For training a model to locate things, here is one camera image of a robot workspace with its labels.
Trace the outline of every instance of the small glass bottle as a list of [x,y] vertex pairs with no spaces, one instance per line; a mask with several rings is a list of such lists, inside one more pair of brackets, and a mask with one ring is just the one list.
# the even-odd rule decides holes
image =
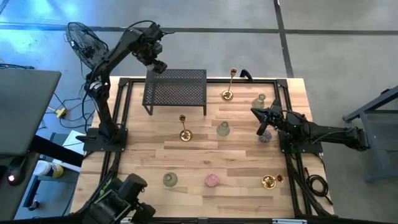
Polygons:
[[217,134],[220,136],[227,136],[229,134],[229,124],[226,121],[223,121],[217,127]]
[[258,98],[254,99],[251,103],[253,108],[263,109],[264,108],[264,100],[266,99],[266,95],[261,93]]
[[168,172],[163,176],[163,184],[166,187],[174,187],[177,184],[177,175],[173,172]]

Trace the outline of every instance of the black cable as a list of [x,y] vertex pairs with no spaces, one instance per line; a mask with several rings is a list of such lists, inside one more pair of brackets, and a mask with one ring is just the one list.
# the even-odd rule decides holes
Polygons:
[[72,108],[70,108],[70,109],[68,109],[68,111],[71,112],[71,110],[75,109],[76,107],[78,107],[78,106],[80,106],[80,105],[82,105],[82,104],[83,104],[83,102],[77,104],[76,106],[74,106],[74,107],[72,107]]
[[81,74],[81,77],[84,79],[84,80],[86,80],[86,78],[83,76],[83,62],[81,61],[81,59],[80,59],[80,74]]
[[169,35],[169,34],[175,34],[175,31],[174,32],[164,32],[164,31],[162,31],[162,33],[163,33],[163,36],[165,36],[165,35]]
[[65,121],[70,121],[70,122],[74,122],[74,121],[78,121],[78,120],[80,120],[80,119],[82,119],[83,118],[83,116],[80,116],[80,117],[78,117],[78,118],[76,118],[76,119],[66,119],[66,118],[63,118]]
[[83,144],[83,142],[78,142],[78,143],[73,143],[73,144],[69,144],[69,145],[64,145],[62,147],[74,146],[74,145],[77,145],[77,144]]
[[154,21],[150,21],[150,20],[143,20],[143,21],[138,21],[138,22],[135,22],[135,23],[133,23],[133,24],[129,25],[129,26],[126,28],[126,30],[128,30],[128,29],[132,28],[133,26],[135,26],[135,25],[137,25],[137,24],[142,24],[142,23],[144,23],[144,22],[151,22],[151,23],[153,23],[153,24],[156,24],[156,22],[154,22]]
[[345,132],[348,132],[348,131],[352,131],[353,129],[354,129],[354,128],[350,128],[350,129],[344,130],[344,131],[333,131],[333,132],[324,134],[324,135],[320,136],[319,138],[317,138],[316,140],[314,140],[314,141],[312,142],[312,144],[315,144],[317,141],[321,140],[322,138],[324,138],[325,136],[328,136],[328,135],[330,135],[330,134],[345,133]]
[[321,163],[323,165],[323,170],[326,172],[326,168],[325,168],[325,163],[323,162],[323,159],[317,154],[317,153],[313,153],[314,156],[318,157],[319,160],[321,160]]
[[[85,113],[85,115],[86,115],[86,114],[89,114],[89,117],[88,117],[87,119],[89,119],[90,117],[92,117],[92,115],[94,114],[94,112],[95,112],[95,110],[94,110],[92,113],[90,113],[90,114],[89,114],[89,113]],[[84,116],[80,116],[78,119],[69,120],[69,121],[77,121],[77,120],[82,119],[82,118],[85,118],[85,117],[84,117]],[[79,126],[65,126],[65,125],[62,124],[61,120],[62,120],[62,119],[60,119],[60,124],[61,124],[61,126],[64,127],[64,128],[81,128],[81,127],[87,128],[87,126],[89,126],[89,124],[87,124],[87,123],[82,124],[82,125],[79,125]]]
[[72,195],[70,196],[70,198],[69,198],[69,201],[68,201],[68,204],[67,204],[67,207],[64,209],[64,211],[63,211],[63,213],[62,213],[62,215],[61,215],[61,216],[64,216],[64,215],[65,215],[65,213],[66,213],[66,212],[67,212],[67,210],[68,210],[68,207],[69,207],[69,205],[70,205],[70,202],[72,201],[73,195],[75,194],[76,185],[77,185],[77,183],[75,183],[75,186],[73,186]]
[[54,92],[55,97],[57,97],[58,101],[61,103],[61,105],[66,109],[67,107],[62,103],[61,99],[57,96],[57,94]]
[[[326,180],[322,176],[317,175],[317,174],[310,175],[310,173],[308,172],[308,169],[307,168],[304,168],[304,169],[305,169],[305,172],[307,173],[307,179],[305,180],[305,183],[307,184],[310,191],[318,197],[325,197],[328,200],[329,204],[333,205],[333,202],[328,197],[328,192],[329,192],[328,182],[326,182]],[[313,188],[313,183],[316,180],[322,184],[323,189],[321,191],[317,191]]]
[[[103,61],[100,62],[100,63],[93,69],[93,71],[91,72],[91,77],[90,77],[90,81],[89,81],[89,83],[88,83],[88,86],[90,86],[90,85],[94,82],[94,80],[95,80],[95,76],[93,75],[93,74],[94,74],[94,71],[97,70],[97,68],[98,68],[102,63],[103,63]],[[86,99],[86,97],[87,97],[87,95],[88,95],[88,91],[89,91],[89,90],[86,91],[86,94],[84,95],[84,97],[83,97],[83,99],[82,99],[81,102],[84,102],[84,101],[85,101],[85,99]],[[85,125],[84,125],[84,127],[85,127],[85,133],[87,134],[87,123],[88,123],[88,120],[87,120],[87,118],[86,118],[86,116],[85,116],[85,104],[84,104],[84,103],[81,104],[81,115],[83,116],[83,119],[85,120]]]
[[45,125],[45,123],[44,123],[44,120],[43,120],[43,119],[42,119],[42,121],[40,122],[40,124],[41,124],[42,126],[39,127],[37,130],[41,130],[41,129],[47,128],[46,125]]
[[282,112],[290,113],[290,114],[294,115],[296,118],[298,118],[298,119],[300,119],[300,120],[302,120],[302,121],[307,122],[307,125],[308,125],[308,135],[307,135],[307,137],[308,137],[308,143],[311,144],[311,126],[310,126],[310,123],[308,122],[308,120],[305,119],[305,118],[300,118],[299,116],[297,116],[297,114],[293,113],[292,111],[282,110]]
[[8,66],[9,68],[23,68],[23,69],[27,69],[26,67],[23,67],[23,66],[20,66],[20,65],[8,64],[8,63],[0,63],[0,67],[7,68],[6,66]]

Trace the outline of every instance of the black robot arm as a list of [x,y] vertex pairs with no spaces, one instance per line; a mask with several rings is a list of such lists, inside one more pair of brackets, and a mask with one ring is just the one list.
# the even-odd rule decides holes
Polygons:
[[156,60],[162,52],[159,43],[164,33],[160,26],[152,23],[144,31],[128,28],[124,31],[119,42],[110,53],[100,61],[97,66],[86,76],[86,94],[95,100],[98,105],[99,128],[90,128],[87,137],[79,136],[78,139],[85,143],[86,151],[120,151],[125,147],[127,130],[120,129],[112,120],[107,100],[111,82],[111,71],[129,54],[135,56],[148,70],[162,73],[167,65]]
[[262,135],[267,126],[271,125],[275,130],[288,135],[290,143],[295,146],[308,141],[309,144],[316,142],[339,143],[358,151],[365,151],[369,148],[366,133],[362,129],[319,126],[308,121],[304,114],[282,110],[276,101],[270,108],[252,108],[251,111],[261,124],[257,130],[258,135]]

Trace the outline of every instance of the black metal rack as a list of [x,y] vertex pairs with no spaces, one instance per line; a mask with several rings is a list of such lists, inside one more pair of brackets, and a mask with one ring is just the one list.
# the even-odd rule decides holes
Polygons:
[[154,106],[202,106],[206,116],[206,88],[206,70],[166,69],[160,75],[148,71],[142,105],[149,115]]

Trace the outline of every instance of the concrete floor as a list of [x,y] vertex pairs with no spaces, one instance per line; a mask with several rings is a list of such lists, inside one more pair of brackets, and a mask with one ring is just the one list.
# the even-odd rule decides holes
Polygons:
[[[164,27],[278,28],[272,0],[113,2],[12,0],[0,14],[0,22],[66,24],[80,21],[90,26],[119,27],[153,19]],[[280,8],[286,29],[398,30],[398,2],[394,0],[280,0]],[[97,35],[113,47],[121,33],[98,32]],[[287,35],[294,77],[305,80],[314,121],[344,126],[343,115],[377,97],[386,88],[396,86],[397,42],[396,35]],[[165,37],[162,44],[164,52],[160,59],[170,68],[204,68],[209,76],[228,76],[229,68],[236,67],[248,69],[254,77],[287,76],[279,34],[176,33]],[[63,75],[56,93],[61,99],[77,96],[83,83],[80,61],[64,41],[63,32],[0,30],[0,48],[0,58],[8,63],[61,71]],[[83,72],[88,72],[85,65]],[[112,73],[143,74],[145,68],[134,58],[122,62]],[[58,105],[55,98],[51,105]],[[93,109],[93,104],[87,103],[87,112]],[[72,118],[80,115],[77,108]],[[46,115],[44,121],[48,128],[38,134],[46,138],[52,132],[70,131],[61,127],[52,115]],[[76,126],[83,122],[65,124]],[[398,222],[398,181],[366,184],[363,177],[370,166],[367,152],[336,144],[323,146],[336,214]],[[63,211],[67,198],[56,200],[60,201],[59,210]],[[40,215],[59,214],[45,209]],[[18,218],[33,216],[23,213]]]

